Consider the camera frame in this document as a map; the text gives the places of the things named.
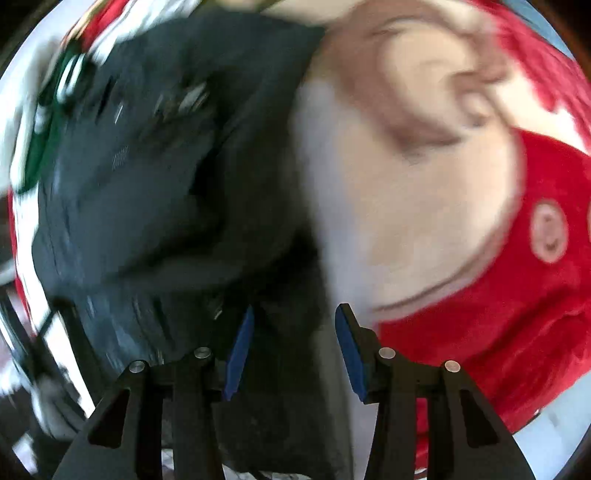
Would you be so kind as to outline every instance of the metal screw head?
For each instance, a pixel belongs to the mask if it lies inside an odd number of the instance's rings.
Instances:
[[[200,358],[200,359],[207,358],[211,354],[212,354],[212,351],[206,346],[200,346],[198,349],[196,349],[193,352],[193,355],[195,355],[195,358]]]
[[[133,374],[140,373],[145,368],[144,363],[141,360],[136,360],[129,366],[129,371]]]
[[[389,346],[384,346],[381,349],[379,349],[379,355],[382,358],[394,358],[396,356],[396,352],[390,348]]]
[[[448,372],[457,374],[460,371],[460,369],[460,364],[457,363],[455,360],[448,360],[447,362],[445,362],[445,370],[447,370]]]

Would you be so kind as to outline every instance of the green fabric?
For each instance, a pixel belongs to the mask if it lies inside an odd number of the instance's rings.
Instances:
[[[42,131],[33,131],[31,135],[24,178],[17,194],[23,194],[33,189],[37,185],[44,167],[53,165],[61,140],[61,132],[66,122],[66,105],[57,101],[57,87],[68,62],[80,53],[82,53],[80,42],[77,40],[69,42],[61,53],[49,81],[39,94],[37,108],[48,109],[48,120]]]

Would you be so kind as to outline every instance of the red fabric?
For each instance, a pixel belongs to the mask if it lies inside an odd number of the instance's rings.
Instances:
[[[524,24],[500,2],[470,0],[493,15],[497,38],[532,82],[543,107],[564,106],[573,116],[585,148],[591,152],[591,83],[581,67]]]
[[[12,198],[14,194],[11,189],[8,190],[7,193],[7,201],[8,201],[8,222],[10,223],[10,243],[12,246],[12,256],[14,258],[15,264],[17,261],[17,231],[14,223],[14,211],[12,210]],[[29,302],[27,302],[27,297],[25,296],[25,289],[22,286],[22,281],[18,276],[18,269],[15,268],[16,276],[14,279],[14,285],[17,289],[18,298],[21,300],[22,306],[25,309],[25,313],[27,314],[27,318],[31,319],[31,307],[29,306]]]
[[[103,10],[97,13],[82,32],[82,51],[88,51],[105,28],[119,17],[129,0],[111,0]]]
[[[521,209],[505,248],[473,285],[397,322],[382,343],[413,361],[457,360],[515,432],[591,369],[591,158],[549,137],[517,131],[527,161]],[[566,253],[545,264],[530,248],[530,219],[543,199],[567,219]],[[419,406],[417,466],[427,463],[427,416]]]

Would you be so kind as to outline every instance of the white button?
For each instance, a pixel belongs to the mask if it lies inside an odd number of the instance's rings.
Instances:
[[[556,263],[566,252],[569,229],[566,216],[553,200],[543,200],[534,208],[530,226],[531,250],[544,263]]]

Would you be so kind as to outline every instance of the blue gripper pad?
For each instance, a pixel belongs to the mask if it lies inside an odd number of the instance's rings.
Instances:
[[[255,314],[252,306],[249,306],[244,314],[244,319],[236,335],[236,341],[234,342],[234,347],[232,348],[230,359],[226,366],[226,385],[223,390],[224,400],[230,400],[238,390],[254,329]]]
[[[335,312],[336,336],[339,340],[340,351],[343,353],[343,358],[345,359],[345,366],[347,367],[351,387],[357,393],[359,399],[365,401],[368,396],[368,383],[365,378],[365,369],[361,355],[359,354],[359,347],[353,339],[353,334],[347,321],[347,313],[353,315],[349,304],[342,303],[337,307]]]

